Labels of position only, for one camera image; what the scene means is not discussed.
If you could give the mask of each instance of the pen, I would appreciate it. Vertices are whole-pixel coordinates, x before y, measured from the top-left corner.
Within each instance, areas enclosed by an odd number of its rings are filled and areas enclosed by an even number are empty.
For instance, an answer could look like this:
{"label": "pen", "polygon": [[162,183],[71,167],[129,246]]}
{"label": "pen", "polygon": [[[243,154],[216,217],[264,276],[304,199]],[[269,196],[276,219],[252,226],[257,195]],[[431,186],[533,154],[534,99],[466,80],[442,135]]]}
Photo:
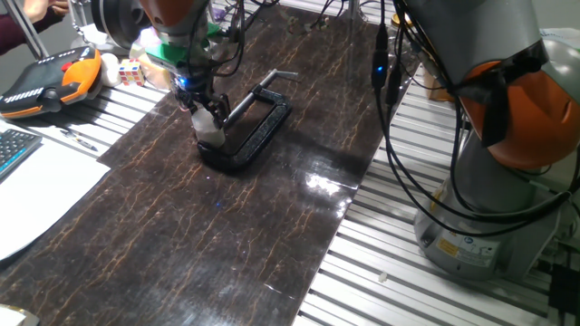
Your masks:
{"label": "pen", "polygon": [[86,147],[87,149],[90,150],[94,150],[94,151],[99,151],[96,147],[94,147],[93,145],[89,144],[88,142],[79,139],[77,137],[77,135],[75,135],[74,133],[72,133],[69,130],[65,130],[65,129],[61,129],[61,133],[67,138],[67,139],[72,139],[73,141],[76,141],[77,143],[81,144],[81,146]]}

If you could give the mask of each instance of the green object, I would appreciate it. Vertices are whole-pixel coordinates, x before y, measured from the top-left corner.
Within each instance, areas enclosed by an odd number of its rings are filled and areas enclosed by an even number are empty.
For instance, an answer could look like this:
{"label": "green object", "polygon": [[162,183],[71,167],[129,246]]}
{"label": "green object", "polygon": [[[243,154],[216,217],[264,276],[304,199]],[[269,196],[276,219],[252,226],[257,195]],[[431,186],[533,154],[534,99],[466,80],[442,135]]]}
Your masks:
{"label": "green object", "polygon": [[[218,25],[208,23],[208,32],[206,38],[201,41],[201,46],[208,47],[208,39],[218,36],[220,30]],[[179,70],[185,69],[188,56],[187,47],[160,44],[146,48],[145,52],[152,62],[171,72],[179,73]]]}
{"label": "green object", "polygon": [[154,59],[168,62],[177,66],[179,62],[185,61],[186,55],[188,54],[188,49],[184,47],[161,44],[148,47],[145,49],[145,52],[147,55],[153,57]]}
{"label": "green object", "polygon": [[211,36],[216,36],[219,32],[221,28],[219,28],[218,25],[216,24],[212,24],[212,23],[208,23],[208,33],[207,36],[211,37]]}

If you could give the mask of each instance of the sticker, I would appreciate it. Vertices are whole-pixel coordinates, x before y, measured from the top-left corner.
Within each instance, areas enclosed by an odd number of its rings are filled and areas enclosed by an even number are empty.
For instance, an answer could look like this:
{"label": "sticker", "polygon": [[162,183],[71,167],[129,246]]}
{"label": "sticker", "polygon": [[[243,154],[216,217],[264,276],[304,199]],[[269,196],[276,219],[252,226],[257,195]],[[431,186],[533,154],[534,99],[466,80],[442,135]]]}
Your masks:
{"label": "sticker", "polygon": [[498,250],[499,241],[483,240],[477,237],[458,235],[445,231],[437,242],[437,247],[463,263],[489,267]]}
{"label": "sticker", "polygon": [[[435,197],[435,199],[442,202],[443,199],[445,199],[445,197],[447,196],[446,189],[447,189],[447,180],[443,181],[441,186],[439,186],[439,188],[437,188],[437,190],[435,190],[435,192],[433,193],[433,197]],[[431,201],[431,205],[430,205],[431,213],[435,213],[435,208],[437,208],[437,204],[435,204],[434,201]]]}

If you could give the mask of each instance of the maroon sleeve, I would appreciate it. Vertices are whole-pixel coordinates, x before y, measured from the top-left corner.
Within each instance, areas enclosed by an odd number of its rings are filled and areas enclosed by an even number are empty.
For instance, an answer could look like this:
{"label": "maroon sleeve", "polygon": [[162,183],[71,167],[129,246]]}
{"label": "maroon sleeve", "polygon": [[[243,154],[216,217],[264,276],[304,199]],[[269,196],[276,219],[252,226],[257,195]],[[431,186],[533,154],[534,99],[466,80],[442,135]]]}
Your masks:
{"label": "maroon sleeve", "polygon": [[[56,14],[52,8],[48,8],[44,18],[34,23],[34,29],[37,33],[40,33],[62,20],[62,16]],[[0,14],[0,55],[24,43],[26,43],[26,37],[20,26],[15,23],[9,14]]]}

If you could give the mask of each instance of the keyboard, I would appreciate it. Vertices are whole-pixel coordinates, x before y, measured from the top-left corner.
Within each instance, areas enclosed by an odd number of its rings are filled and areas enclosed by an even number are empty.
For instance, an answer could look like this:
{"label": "keyboard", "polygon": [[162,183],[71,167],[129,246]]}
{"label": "keyboard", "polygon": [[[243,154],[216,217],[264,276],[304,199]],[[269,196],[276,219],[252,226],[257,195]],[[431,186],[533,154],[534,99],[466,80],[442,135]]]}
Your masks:
{"label": "keyboard", "polygon": [[42,139],[14,129],[0,133],[0,180],[34,152]]}

